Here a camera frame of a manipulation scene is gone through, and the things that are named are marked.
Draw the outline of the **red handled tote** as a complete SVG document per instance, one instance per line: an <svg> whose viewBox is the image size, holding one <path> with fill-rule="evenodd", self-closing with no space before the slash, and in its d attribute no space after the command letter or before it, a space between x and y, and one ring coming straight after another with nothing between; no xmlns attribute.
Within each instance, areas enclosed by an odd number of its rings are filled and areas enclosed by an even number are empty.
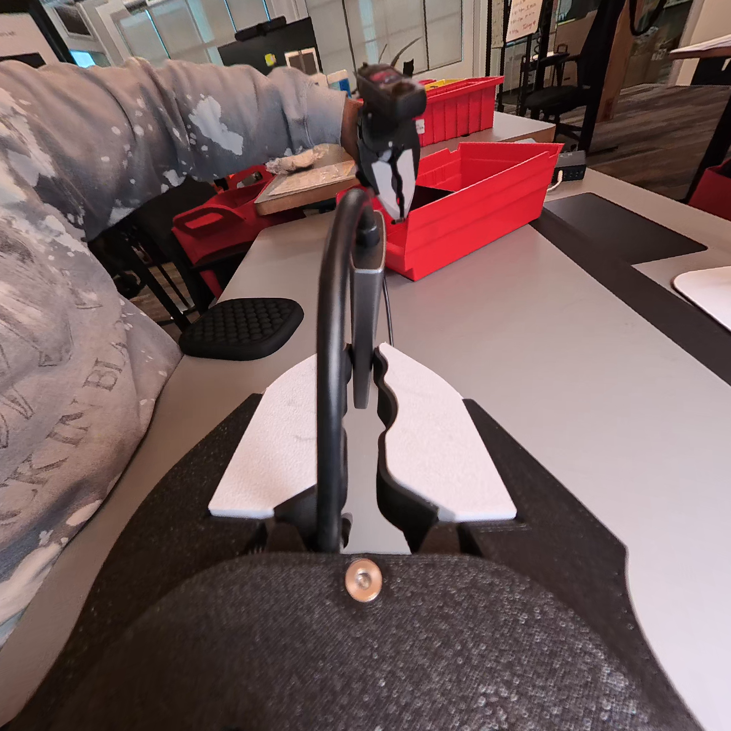
<svg viewBox="0 0 731 731"><path fill-rule="evenodd" d="M172 233L195 268L253 242L271 225L266 216L258 214L255 201L272 180L265 166L227 176L227 188L173 219Z"/></svg>

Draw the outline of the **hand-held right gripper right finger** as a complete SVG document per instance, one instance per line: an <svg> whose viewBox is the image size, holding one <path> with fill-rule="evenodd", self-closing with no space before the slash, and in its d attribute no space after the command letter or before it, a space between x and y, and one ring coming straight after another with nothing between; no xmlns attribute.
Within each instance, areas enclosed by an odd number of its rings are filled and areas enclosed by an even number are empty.
<svg viewBox="0 0 731 731"><path fill-rule="evenodd" d="M515 519L516 505L462 395L388 343L374 357L385 478L446 522Z"/></svg>

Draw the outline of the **wooden side table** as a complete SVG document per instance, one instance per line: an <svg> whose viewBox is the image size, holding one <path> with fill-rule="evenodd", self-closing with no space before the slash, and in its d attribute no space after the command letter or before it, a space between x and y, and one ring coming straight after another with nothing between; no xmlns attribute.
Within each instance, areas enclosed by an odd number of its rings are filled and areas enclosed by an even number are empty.
<svg viewBox="0 0 731 731"><path fill-rule="evenodd" d="M358 184L355 160L341 149L340 161L333 155L312 168L274 176L254 201L257 213L271 215L314 206L355 187Z"/></svg>

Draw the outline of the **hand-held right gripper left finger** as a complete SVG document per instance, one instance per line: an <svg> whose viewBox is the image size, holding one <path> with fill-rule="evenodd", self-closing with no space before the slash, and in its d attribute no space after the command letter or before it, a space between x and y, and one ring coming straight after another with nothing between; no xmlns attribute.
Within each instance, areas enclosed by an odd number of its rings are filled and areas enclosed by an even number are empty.
<svg viewBox="0 0 731 731"><path fill-rule="evenodd" d="M264 391L208 511L266 519L316 484L316 356L285 371Z"/></svg>

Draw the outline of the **crumpled clear plastic bag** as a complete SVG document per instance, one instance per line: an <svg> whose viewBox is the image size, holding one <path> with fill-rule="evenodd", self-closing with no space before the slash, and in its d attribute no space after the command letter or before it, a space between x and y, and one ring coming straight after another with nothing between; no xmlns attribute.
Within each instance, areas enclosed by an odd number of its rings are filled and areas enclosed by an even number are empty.
<svg viewBox="0 0 731 731"><path fill-rule="evenodd" d="M300 170L312 168L316 163L326 161L335 156L336 161L340 161L341 147L334 144L318 144L313 148L307 148L294 154L288 154L269 160L265 163L265 168L273 176L289 175Z"/></svg>

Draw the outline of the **red fabric bag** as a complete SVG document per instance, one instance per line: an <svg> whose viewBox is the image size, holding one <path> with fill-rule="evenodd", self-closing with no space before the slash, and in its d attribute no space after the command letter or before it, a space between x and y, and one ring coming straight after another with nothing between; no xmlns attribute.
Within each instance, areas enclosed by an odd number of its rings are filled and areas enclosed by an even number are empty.
<svg viewBox="0 0 731 731"><path fill-rule="evenodd" d="M730 159L703 172L688 205L730 222Z"/></svg>

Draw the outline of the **black honeycomb wrist pad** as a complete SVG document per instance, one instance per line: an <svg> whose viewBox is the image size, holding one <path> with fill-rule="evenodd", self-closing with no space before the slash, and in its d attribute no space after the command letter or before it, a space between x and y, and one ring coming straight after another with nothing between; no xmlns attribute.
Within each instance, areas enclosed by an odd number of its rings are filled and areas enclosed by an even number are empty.
<svg viewBox="0 0 731 731"><path fill-rule="evenodd" d="M255 361L279 351L304 319L299 303L284 297L244 297L211 307L180 335L194 358Z"/></svg>

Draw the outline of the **black power strip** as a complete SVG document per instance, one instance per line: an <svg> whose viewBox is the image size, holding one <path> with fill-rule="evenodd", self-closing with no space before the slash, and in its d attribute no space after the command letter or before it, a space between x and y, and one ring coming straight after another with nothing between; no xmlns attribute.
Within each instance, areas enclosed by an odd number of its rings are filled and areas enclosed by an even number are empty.
<svg viewBox="0 0 731 731"><path fill-rule="evenodd" d="M559 154L556 162L551 186L582 180L585 177L586 169L585 151L575 150L562 152Z"/></svg>

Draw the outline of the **person's left forearm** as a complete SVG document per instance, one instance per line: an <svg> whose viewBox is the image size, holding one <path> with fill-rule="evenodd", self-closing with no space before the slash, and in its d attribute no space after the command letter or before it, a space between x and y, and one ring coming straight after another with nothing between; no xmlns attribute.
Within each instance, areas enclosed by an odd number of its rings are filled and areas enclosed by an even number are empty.
<svg viewBox="0 0 731 731"><path fill-rule="evenodd" d="M90 121L80 163L91 240L186 178L213 181L318 144L340 145L343 92L294 69L133 59L77 69Z"/></svg>

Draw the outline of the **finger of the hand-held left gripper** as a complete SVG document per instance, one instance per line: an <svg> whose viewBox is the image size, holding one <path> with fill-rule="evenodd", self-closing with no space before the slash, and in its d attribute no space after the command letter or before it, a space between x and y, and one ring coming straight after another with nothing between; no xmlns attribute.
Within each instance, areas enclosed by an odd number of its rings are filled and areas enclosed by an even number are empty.
<svg viewBox="0 0 731 731"><path fill-rule="evenodd" d="M415 196L419 155L418 148L406 148L397 158L397 210L400 221L408 216Z"/></svg>
<svg viewBox="0 0 731 731"><path fill-rule="evenodd" d="M390 149L382 151L377 155L366 151L365 177L382 208L393 221L397 221L400 219L400 205L393 182L392 158L393 152Z"/></svg>

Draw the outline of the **large black monitor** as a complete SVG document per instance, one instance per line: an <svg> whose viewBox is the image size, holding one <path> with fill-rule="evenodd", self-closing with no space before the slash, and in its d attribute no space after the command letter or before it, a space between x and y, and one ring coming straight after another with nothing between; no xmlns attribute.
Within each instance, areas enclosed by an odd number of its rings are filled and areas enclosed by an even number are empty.
<svg viewBox="0 0 731 731"><path fill-rule="evenodd" d="M233 41L217 50L226 67L246 65L268 75L275 68L288 67L284 56L287 51L304 48L316 49L322 71L311 19L287 23L285 16L279 16L236 32Z"/></svg>

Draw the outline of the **flip chart whiteboard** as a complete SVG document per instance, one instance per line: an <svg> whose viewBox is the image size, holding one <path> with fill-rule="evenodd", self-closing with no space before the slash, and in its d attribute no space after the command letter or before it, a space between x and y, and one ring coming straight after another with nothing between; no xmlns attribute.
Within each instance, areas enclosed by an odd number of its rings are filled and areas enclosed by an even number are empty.
<svg viewBox="0 0 731 731"><path fill-rule="evenodd" d="M504 23L506 44L521 40L538 29L543 1L508 1L508 6Z"/></svg>

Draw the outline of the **black panel on white stand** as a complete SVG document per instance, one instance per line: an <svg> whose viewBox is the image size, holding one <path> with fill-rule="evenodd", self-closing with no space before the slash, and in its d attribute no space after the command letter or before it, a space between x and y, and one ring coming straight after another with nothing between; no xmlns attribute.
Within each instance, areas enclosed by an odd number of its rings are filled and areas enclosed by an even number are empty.
<svg viewBox="0 0 731 731"><path fill-rule="evenodd" d="M730 266L677 275L672 288L730 332Z"/></svg>

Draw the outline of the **black office chair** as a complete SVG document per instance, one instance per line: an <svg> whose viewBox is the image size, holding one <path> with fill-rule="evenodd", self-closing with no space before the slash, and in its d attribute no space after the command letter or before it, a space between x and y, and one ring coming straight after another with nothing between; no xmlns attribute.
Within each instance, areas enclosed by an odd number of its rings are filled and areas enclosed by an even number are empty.
<svg viewBox="0 0 731 731"><path fill-rule="evenodd" d="M563 71L568 63L577 67L577 81L573 85L564 86ZM525 108L533 118L551 121L555 126L555 136L568 137L575 142L578 151L588 153L597 123L603 84L597 44L586 40L578 54L567 51L553 53L536 62L536 70L541 74L546 68L558 71L559 84L530 93L525 98ZM562 115L579 107L585 107L580 126L561 122Z"/></svg>

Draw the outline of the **black bin divider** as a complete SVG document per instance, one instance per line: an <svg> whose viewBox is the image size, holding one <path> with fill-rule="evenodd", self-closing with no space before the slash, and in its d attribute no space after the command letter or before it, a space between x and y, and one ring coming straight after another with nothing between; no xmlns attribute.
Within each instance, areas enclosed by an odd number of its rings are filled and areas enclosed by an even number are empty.
<svg viewBox="0 0 731 731"><path fill-rule="evenodd" d="M412 197L412 203L410 206L410 212L413 212L421 207L430 205L444 197L451 196L453 191L443 188L429 187L416 185L415 192Z"/></svg>

